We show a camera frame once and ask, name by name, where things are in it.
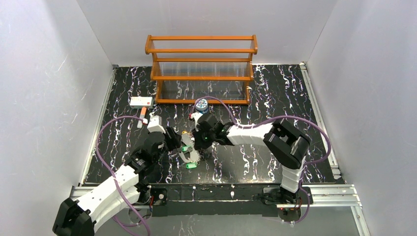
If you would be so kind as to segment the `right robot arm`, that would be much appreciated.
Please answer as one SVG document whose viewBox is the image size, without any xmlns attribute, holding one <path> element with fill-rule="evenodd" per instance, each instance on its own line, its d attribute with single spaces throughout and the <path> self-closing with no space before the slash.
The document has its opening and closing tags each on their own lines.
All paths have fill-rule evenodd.
<svg viewBox="0 0 417 236">
<path fill-rule="evenodd" d="M 232 122 L 223 124 L 209 113 L 193 113 L 192 135 L 197 150 L 213 143 L 223 146 L 258 145 L 267 148 L 282 167 L 280 192 L 294 197 L 299 192 L 299 181 L 311 140 L 284 118 L 259 126 L 239 127 Z"/>
</svg>

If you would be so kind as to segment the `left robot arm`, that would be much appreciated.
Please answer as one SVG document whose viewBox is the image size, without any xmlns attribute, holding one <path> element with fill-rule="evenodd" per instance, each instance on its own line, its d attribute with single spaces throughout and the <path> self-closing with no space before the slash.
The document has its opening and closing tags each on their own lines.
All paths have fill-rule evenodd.
<svg viewBox="0 0 417 236">
<path fill-rule="evenodd" d="M 149 190 L 145 176 L 169 151 L 181 148 L 181 135 L 167 127 L 162 132 L 149 132 L 125 163 L 107 180 L 75 200 L 64 200 L 58 210 L 52 231 L 57 236 L 93 236 L 109 219 L 130 207 Z"/>
</svg>

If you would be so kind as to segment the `large silver carabiner keyring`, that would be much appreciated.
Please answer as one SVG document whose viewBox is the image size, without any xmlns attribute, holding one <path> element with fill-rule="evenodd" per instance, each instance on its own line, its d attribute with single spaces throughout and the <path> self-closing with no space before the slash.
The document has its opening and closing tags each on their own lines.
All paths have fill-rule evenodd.
<svg viewBox="0 0 417 236">
<path fill-rule="evenodd" d="M 182 133 L 179 155 L 185 163 L 197 163 L 200 161 L 200 154 L 194 147 L 194 137 L 191 133 Z"/>
</svg>

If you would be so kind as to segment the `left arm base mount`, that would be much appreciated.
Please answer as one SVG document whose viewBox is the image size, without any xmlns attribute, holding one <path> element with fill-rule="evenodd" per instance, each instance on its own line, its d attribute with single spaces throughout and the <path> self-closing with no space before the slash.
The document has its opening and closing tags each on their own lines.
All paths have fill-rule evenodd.
<svg viewBox="0 0 417 236">
<path fill-rule="evenodd" d="M 165 206 L 167 204 L 168 190 L 166 188 L 151 188 L 145 192 L 139 192 L 136 187 L 132 187 L 123 193 L 134 206 Z"/>
</svg>

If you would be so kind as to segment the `green key tag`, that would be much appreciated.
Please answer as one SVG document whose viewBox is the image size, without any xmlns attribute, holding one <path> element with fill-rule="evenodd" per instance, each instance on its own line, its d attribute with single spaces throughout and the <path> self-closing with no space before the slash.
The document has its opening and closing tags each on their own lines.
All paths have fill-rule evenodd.
<svg viewBox="0 0 417 236">
<path fill-rule="evenodd" d="M 194 168 L 196 168 L 198 166 L 198 164 L 197 163 L 194 163 L 194 162 L 190 162 L 190 163 L 187 163 L 186 164 L 186 168 L 187 169 L 194 169 Z"/>
<path fill-rule="evenodd" d="M 192 147 L 190 147 L 190 146 L 183 146 L 181 148 L 181 151 L 184 152 L 184 153 L 191 152 L 192 151 Z"/>
</svg>

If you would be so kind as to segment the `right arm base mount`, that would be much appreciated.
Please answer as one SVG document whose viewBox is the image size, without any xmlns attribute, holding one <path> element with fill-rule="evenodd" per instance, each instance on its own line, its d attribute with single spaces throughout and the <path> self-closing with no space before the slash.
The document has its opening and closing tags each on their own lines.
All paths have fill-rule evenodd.
<svg viewBox="0 0 417 236">
<path fill-rule="evenodd" d="M 299 204 L 314 203 L 313 198 L 307 193 L 299 190 L 296 193 L 281 192 L 279 188 L 264 188 L 261 193 L 252 196 L 253 200 L 260 200 L 265 205 L 287 205 L 297 207 Z"/>
</svg>

